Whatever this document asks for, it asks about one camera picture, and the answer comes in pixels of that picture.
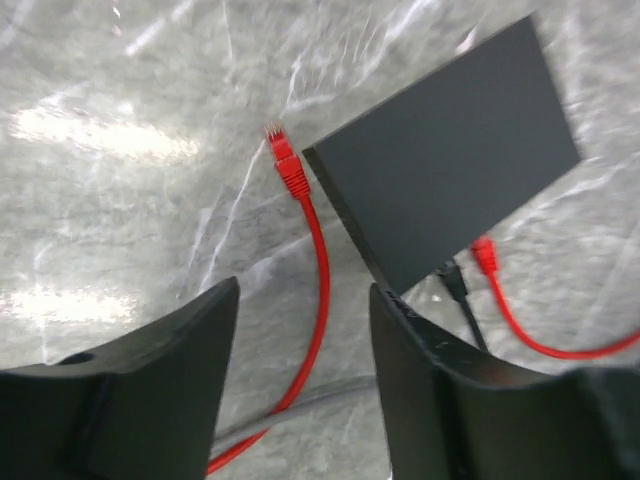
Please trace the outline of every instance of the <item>gray floor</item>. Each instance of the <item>gray floor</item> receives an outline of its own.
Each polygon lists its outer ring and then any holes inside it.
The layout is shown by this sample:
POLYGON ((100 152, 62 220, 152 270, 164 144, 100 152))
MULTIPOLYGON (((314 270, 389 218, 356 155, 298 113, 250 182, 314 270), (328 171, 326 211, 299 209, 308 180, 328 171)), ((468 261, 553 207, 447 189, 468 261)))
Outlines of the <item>gray floor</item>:
MULTIPOLYGON (((316 268, 262 142, 305 147, 536 10, 584 162, 495 228, 529 331, 580 348, 638 324, 640 9, 631 0, 2 0, 0 366, 56 362, 148 323, 219 279, 243 296, 221 426, 272 404, 304 354, 316 268)), ((316 185, 333 305, 312 385, 373 372, 371 279, 316 185)), ((462 262, 468 257, 462 253, 462 262)), ((548 372, 469 264, 499 356, 548 372)), ((427 279, 410 303, 464 324, 427 279)), ((630 364, 635 348, 606 364, 630 364)), ((376 399, 276 428, 217 478, 383 479, 376 399)))

